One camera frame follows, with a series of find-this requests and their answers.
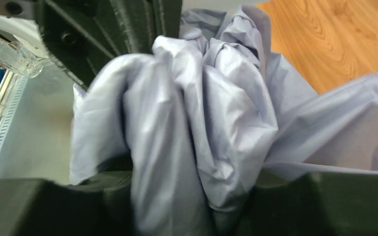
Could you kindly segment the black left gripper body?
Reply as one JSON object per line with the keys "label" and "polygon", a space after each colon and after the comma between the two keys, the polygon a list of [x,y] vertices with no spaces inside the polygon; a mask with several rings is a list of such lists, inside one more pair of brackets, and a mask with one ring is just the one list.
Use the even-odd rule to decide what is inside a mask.
{"label": "black left gripper body", "polygon": [[39,0],[34,11],[54,63],[83,89],[112,59],[151,54],[154,40],[179,36],[180,0]]}

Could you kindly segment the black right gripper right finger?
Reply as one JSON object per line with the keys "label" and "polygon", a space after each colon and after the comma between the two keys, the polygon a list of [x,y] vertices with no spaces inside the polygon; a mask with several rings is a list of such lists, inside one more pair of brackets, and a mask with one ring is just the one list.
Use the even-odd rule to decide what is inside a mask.
{"label": "black right gripper right finger", "polygon": [[378,236],[378,175],[263,171],[238,222],[240,236]]}

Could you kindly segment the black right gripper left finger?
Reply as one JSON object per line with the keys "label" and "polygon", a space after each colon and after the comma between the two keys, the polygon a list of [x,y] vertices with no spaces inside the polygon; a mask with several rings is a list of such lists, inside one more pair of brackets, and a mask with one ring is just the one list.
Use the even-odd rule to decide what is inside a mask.
{"label": "black right gripper left finger", "polygon": [[79,185],[0,179],[0,236],[128,236],[131,172],[102,172]]}

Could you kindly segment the lavender folding umbrella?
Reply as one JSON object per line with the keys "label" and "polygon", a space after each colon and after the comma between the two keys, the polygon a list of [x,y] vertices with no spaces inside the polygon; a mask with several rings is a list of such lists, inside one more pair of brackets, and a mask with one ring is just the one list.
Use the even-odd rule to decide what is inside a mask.
{"label": "lavender folding umbrella", "polygon": [[70,183],[131,156],[138,235],[227,233],[259,172],[378,175],[378,73],[318,95],[273,53],[269,16],[185,11],[178,38],[74,86]]}

